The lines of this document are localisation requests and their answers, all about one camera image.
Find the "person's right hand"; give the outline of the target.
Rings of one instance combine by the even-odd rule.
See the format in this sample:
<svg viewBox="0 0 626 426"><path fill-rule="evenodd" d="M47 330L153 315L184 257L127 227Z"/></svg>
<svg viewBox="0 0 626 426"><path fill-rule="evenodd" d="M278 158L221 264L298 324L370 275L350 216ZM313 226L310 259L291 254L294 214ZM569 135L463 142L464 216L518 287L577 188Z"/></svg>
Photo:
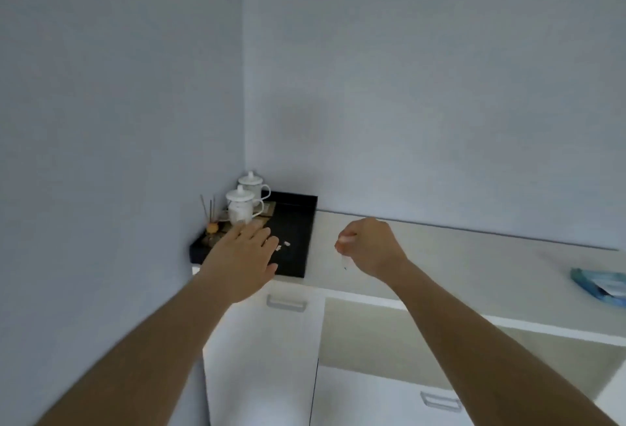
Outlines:
<svg viewBox="0 0 626 426"><path fill-rule="evenodd" d="M343 231L358 233L358 246L354 253L339 254L351 258L362 272L394 288L410 262L390 226L367 217L349 223Z"/></svg>

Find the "person's left hand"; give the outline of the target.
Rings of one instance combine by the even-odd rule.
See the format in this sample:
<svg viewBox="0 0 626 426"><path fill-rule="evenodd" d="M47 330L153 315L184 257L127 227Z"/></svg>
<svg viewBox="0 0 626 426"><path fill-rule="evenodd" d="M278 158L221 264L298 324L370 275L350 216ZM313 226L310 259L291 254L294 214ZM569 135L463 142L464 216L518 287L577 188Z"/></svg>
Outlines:
<svg viewBox="0 0 626 426"><path fill-rule="evenodd" d="M266 285L256 283L255 275L271 264L278 244L278 237L261 222L239 222L212 248L196 277L224 303L244 301Z"/></svg>

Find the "person's left forearm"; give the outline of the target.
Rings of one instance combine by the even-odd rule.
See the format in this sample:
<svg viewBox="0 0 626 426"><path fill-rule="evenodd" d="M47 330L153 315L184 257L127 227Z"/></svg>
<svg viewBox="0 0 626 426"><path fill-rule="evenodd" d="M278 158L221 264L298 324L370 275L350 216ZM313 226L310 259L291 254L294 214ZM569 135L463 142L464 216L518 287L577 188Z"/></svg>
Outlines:
<svg viewBox="0 0 626 426"><path fill-rule="evenodd" d="M196 275L120 340L35 426L167 426L194 363L232 300Z"/></svg>

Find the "person's right forearm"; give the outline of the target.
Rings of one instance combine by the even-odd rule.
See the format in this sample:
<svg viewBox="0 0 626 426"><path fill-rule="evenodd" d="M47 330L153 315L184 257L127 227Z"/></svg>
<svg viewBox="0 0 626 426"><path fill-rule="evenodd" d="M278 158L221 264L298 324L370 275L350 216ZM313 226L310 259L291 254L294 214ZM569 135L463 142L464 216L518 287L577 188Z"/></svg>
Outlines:
<svg viewBox="0 0 626 426"><path fill-rule="evenodd" d="M409 311L474 426L617 426L581 391L410 261L384 282Z"/></svg>

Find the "black rectangular tray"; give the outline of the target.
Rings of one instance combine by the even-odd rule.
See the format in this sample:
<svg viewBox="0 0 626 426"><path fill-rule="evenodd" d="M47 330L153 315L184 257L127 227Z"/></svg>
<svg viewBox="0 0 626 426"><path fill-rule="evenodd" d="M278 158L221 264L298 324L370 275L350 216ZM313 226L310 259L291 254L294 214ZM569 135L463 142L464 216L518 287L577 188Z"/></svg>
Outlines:
<svg viewBox="0 0 626 426"><path fill-rule="evenodd" d="M317 197L305 194L271 192L265 200L276 202L276 208L269 223L265 226L271 235L277 236L281 250L275 252L270 263L277 263L277 275L304 278L306 273L309 245L317 209ZM200 265L225 234L208 236L202 228L197 238L188 247L188 258L192 265ZM283 246L289 241L290 246Z"/></svg>

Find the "white lidded cup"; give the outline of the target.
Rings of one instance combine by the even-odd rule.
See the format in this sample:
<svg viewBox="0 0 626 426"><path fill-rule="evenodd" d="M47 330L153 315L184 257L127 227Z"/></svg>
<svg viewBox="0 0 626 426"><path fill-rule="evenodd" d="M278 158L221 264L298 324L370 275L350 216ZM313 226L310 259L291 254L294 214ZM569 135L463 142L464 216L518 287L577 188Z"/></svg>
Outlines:
<svg viewBox="0 0 626 426"><path fill-rule="evenodd" d="M254 200L265 201L271 195L271 189L261 176L253 170L249 170L246 175L239 177L238 184L254 195Z"/></svg>
<svg viewBox="0 0 626 426"><path fill-rule="evenodd" d="M239 222L245 224L262 214L265 203L258 198L255 193L238 184L236 189L232 189L225 194L227 200L227 212L232 225Z"/></svg>

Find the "white cabinet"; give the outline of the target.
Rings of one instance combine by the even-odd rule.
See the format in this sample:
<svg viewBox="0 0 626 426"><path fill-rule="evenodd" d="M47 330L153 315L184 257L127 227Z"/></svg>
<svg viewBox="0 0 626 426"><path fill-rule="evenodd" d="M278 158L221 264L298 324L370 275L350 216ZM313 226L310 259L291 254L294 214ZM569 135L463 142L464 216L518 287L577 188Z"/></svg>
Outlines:
<svg viewBox="0 0 626 426"><path fill-rule="evenodd" d="M404 305L335 251L355 216L319 211L304 278L277 275L232 307L203 349L210 426L472 426L425 406L458 398ZM626 253L397 221L407 256L442 288L626 426L626 309L571 268L626 274ZM303 313L267 307L273 295Z"/></svg>

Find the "blue tissue packet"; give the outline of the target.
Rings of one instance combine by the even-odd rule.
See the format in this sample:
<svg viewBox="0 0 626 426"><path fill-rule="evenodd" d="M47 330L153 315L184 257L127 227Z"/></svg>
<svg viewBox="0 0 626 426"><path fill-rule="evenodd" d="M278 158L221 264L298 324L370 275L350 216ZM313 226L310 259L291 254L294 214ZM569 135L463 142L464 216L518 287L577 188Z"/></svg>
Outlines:
<svg viewBox="0 0 626 426"><path fill-rule="evenodd" d="M570 269L571 280L595 299L626 309L626 274Z"/></svg>

